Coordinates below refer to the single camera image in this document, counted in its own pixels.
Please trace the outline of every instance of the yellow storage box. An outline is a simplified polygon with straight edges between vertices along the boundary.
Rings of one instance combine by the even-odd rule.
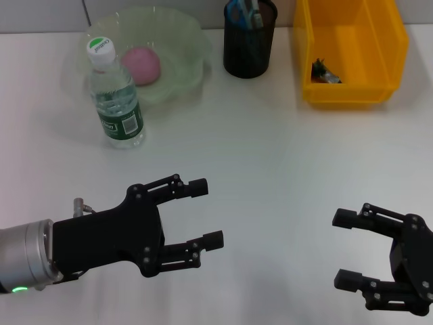
[[[400,85],[409,46],[394,0],[298,0],[293,40],[311,103],[387,100]],[[318,58],[342,83],[311,81]]]

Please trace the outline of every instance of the white bottle cap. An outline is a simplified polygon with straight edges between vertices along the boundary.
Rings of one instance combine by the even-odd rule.
[[[113,42],[107,37],[96,37],[87,44],[87,55],[95,66],[110,64],[116,59]]]

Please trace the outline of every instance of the pink dough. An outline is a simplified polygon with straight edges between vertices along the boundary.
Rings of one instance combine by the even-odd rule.
[[[160,59],[148,47],[135,47],[125,53],[121,62],[137,86],[153,83],[161,74]]]

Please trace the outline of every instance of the white table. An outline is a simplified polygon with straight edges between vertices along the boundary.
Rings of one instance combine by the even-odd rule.
[[[392,280],[391,240],[332,227],[364,202],[418,213],[433,229],[433,25],[408,26],[401,90],[373,112],[320,112],[300,99],[290,30],[275,31],[271,65],[241,80],[222,65],[223,32],[203,87],[145,111],[147,139],[115,150],[74,72],[79,34],[0,35],[2,228],[96,211],[133,183],[205,177],[209,195],[160,206],[167,243],[223,230],[202,267],[143,278],[135,265],[92,269],[43,292],[0,297],[5,325],[431,324],[367,311],[336,290],[340,268]]]

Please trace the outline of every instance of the water bottle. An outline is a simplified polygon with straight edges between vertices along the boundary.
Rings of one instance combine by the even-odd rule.
[[[116,148],[132,148],[144,139],[143,117],[134,81],[116,58],[113,42],[97,37],[87,44],[92,63],[89,87],[102,127]]]

